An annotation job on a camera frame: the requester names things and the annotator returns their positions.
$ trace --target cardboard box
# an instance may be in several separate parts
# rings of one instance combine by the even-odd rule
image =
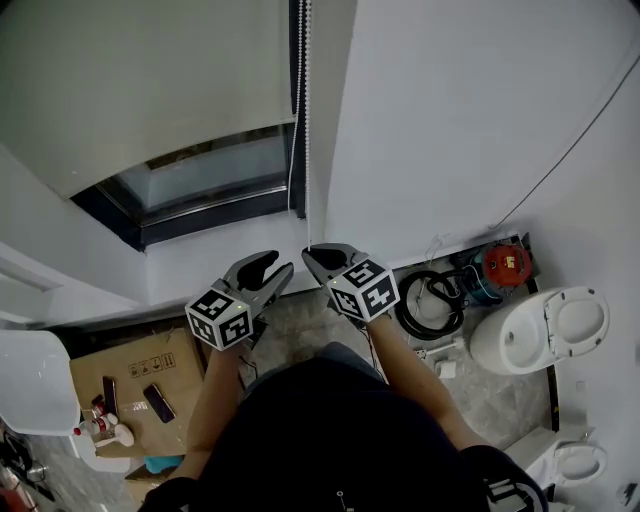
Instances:
[[[102,377],[116,383],[118,418],[135,437],[132,447],[114,442],[96,449],[101,457],[182,455],[191,413],[202,387],[203,368],[191,334],[184,329],[158,333],[70,361],[71,376],[86,418],[91,400],[103,394]],[[176,417],[163,423],[142,391],[158,386]],[[107,437],[94,436],[94,441]]]
[[[176,468],[167,468],[162,473],[154,475],[145,466],[139,467],[134,472],[129,473],[125,479],[125,485],[129,493],[138,505],[142,505],[147,493],[164,482]]]

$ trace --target white sink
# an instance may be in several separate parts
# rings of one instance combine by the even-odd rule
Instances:
[[[76,457],[82,459],[94,471],[107,473],[128,473],[134,466],[141,466],[144,460],[129,457],[98,457],[96,447],[89,436],[70,436],[69,441]]]
[[[0,331],[0,416],[15,432],[68,436],[80,419],[69,354],[47,331]]]

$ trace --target window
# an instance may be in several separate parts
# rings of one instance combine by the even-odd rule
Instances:
[[[298,8],[299,2],[289,3],[293,112],[301,65]],[[304,119],[300,119],[298,141],[303,140],[303,125]],[[176,148],[104,179],[71,199],[139,251],[188,233],[286,211],[289,196],[292,210],[304,218],[304,147],[297,143],[295,155],[291,154],[294,129],[291,122]]]

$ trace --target white bottle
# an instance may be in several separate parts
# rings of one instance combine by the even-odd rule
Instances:
[[[73,433],[77,436],[93,436],[100,432],[106,432],[111,425],[118,424],[118,417],[115,414],[107,413],[91,421],[83,421],[79,426],[73,429]]]

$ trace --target white wall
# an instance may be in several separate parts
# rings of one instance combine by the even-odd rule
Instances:
[[[37,321],[42,296],[41,290],[0,274],[0,319],[23,324]]]
[[[616,490],[640,480],[639,134],[637,67],[575,150],[509,219],[531,233],[543,288],[587,284],[611,309],[602,345],[556,365],[561,421],[579,418],[586,406],[593,439],[610,457],[601,478],[562,493],[581,511],[622,510]]]
[[[151,304],[186,302],[223,277],[239,259],[272,249],[280,252],[280,259],[271,270],[289,261],[294,263],[296,274],[287,293],[314,287],[315,281],[300,257],[306,245],[306,223],[293,212],[235,222],[153,244],[147,249]]]
[[[311,53],[311,238],[324,242],[338,121],[347,73],[356,0],[313,4]]]
[[[639,30],[627,0],[360,2],[326,238],[398,264],[485,231],[593,118]]]
[[[20,324],[14,324],[12,322],[8,322],[6,320],[0,320],[0,330],[22,330],[24,326]]]
[[[22,258],[54,285],[82,282],[134,303],[147,300],[144,255],[60,199],[1,144],[0,243],[7,246],[0,258]]]

